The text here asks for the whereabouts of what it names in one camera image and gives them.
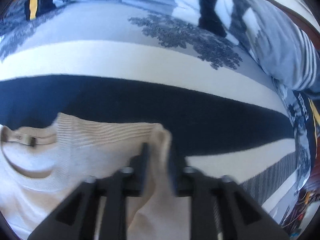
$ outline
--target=white stripe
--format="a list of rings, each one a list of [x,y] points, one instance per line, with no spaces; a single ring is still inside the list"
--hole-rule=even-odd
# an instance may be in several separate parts
[[[287,115],[277,93],[244,75],[224,67],[214,70],[209,62],[197,57],[141,44],[116,41],[48,44],[8,56],[0,70],[0,80],[71,74],[160,83],[262,106]]]
[[[262,208],[269,213],[281,200],[281,198],[290,190],[290,188],[297,181],[297,171],[292,173],[289,178],[274,192],[270,198],[268,198],[265,203],[263,203]]]
[[[221,155],[189,156],[187,163],[208,176],[230,175],[242,183],[295,151],[294,139],[282,139],[250,150]]]

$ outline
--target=wire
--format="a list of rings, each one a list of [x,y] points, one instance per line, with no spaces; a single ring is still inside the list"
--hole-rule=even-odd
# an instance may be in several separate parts
[[[307,205],[307,206],[303,209],[303,211],[302,211],[294,220],[292,220],[289,224],[287,224],[287,225],[285,225],[284,227],[281,227],[281,228],[285,228],[285,227],[287,227],[288,225],[290,225],[290,224],[292,224],[293,222],[295,222],[295,220],[297,220],[297,218],[298,218],[303,212],[305,212],[305,210],[308,208],[308,206],[309,206],[309,205]]]

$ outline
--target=ribbed fabric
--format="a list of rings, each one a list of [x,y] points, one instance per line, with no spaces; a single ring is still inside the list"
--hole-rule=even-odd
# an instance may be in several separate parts
[[[0,210],[22,239],[27,239],[81,181],[88,176],[112,175],[132,156],[140,154],[143,142],[151,147],[152,169],[144,197],[140,203],[129,205],[131,221],[140,223],[135,213],[154,197],[156,184],[160,185],[159,192],[165,187],[170,191],[164,176],[171,136],[160,124],[98,123],[59,114],[50,127],[22,127],[15,132],[42,142],[35,147],[8,142],[12,131],[1,129]]]

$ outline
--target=gray stripe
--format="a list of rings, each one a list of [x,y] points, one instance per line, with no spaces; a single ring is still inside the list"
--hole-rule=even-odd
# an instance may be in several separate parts
[[[241,187],[262,205],[296,170],[296,154],[290,153],[253,178],[243,182]]]

